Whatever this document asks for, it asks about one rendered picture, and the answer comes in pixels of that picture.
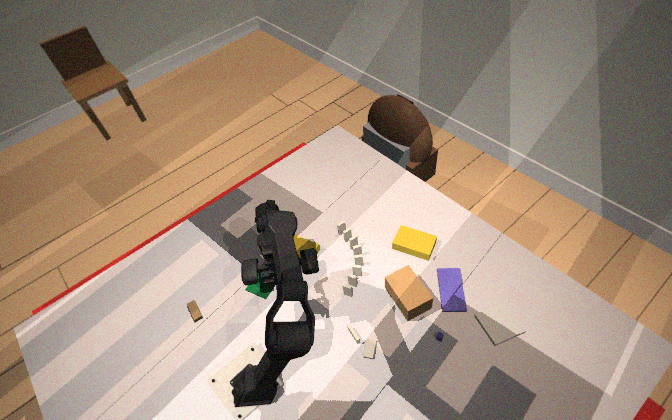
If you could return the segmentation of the purple flat rectangular block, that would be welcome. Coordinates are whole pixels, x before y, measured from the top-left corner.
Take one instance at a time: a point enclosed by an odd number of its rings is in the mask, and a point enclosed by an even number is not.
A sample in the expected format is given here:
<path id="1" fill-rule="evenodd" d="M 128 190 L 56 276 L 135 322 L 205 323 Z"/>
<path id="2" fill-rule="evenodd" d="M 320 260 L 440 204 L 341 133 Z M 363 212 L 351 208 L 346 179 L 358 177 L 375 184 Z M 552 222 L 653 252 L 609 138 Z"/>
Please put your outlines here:
<path id="1" fill-rule="evenodd" d="M 460 268 L 437 268 L 442 312 L 467 312 Z"/>

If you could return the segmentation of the green flat rectangular block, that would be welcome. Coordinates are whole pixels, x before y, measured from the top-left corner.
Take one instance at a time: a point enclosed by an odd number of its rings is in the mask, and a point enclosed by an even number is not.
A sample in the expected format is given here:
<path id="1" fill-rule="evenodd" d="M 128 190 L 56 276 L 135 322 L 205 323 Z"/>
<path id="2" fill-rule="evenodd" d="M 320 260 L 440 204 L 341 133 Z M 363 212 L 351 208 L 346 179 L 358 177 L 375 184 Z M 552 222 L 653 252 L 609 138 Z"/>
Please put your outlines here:
<path id="1" fill-rule="evenodd" d="M 269 284 L 269 283 L 263 283 L 261 274 L 258 273 L 258 279 L 259 282 L 257 284 L 253 285 L 248 285 L 247 288 L 245 289 L 248 292 L 251 292 L 259 297 L 262 297 L 264 299 L 267 299 L 273 288 L 275 287 L 274 284 Z"/>

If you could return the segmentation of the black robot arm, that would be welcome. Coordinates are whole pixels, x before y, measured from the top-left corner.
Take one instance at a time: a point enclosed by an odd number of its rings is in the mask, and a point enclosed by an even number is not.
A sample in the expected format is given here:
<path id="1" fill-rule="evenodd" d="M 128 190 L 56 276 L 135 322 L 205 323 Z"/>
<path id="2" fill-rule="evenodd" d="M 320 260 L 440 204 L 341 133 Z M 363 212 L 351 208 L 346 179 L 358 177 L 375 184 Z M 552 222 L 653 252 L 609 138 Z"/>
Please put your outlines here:
<path id="1" fill-rule="evenodd" d="M 294 212 L 279 210 L 275 200 L 258 205 L 255 214 L 260 233 L 257 244 L 264 258 L 274 260 L 277 297 L 266 315 L 267 350 L 258 365 L 249 363 L 230 380 L 235 407 L 271 404 L 277 392 L 276 379 L 290 360 L 306 355 L 314 343 L 315 316 L 294 243 L 297 217 Z M 306 321 L 274 322 L 284 301 L 300 301 Z"/>

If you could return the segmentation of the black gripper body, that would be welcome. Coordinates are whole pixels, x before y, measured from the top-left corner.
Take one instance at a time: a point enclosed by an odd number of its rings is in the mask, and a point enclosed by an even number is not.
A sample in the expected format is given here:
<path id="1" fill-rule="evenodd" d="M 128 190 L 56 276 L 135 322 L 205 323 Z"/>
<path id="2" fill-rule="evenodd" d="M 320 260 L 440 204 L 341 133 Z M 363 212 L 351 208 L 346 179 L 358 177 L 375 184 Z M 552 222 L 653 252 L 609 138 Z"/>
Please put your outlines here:
<path id="1" fill-rule="evenodd" d="M 317 252 L 314 248 L 300 250 L 299 259 L 300 267 L 302 266 L 303 274 L 313 274 L 319 271 Z M 263 257 L 264 258 L 264 257 Z M 263 265 L 257 266 L 258 259 L 245 260 L 241 264 L 241 278 L 244 285 L 253 285 L 259 282 L 258 273 L 261 274 L 263 280 L 272 279 L 272 275 L 276 275 L 274 260 L 264 258 Z"/>

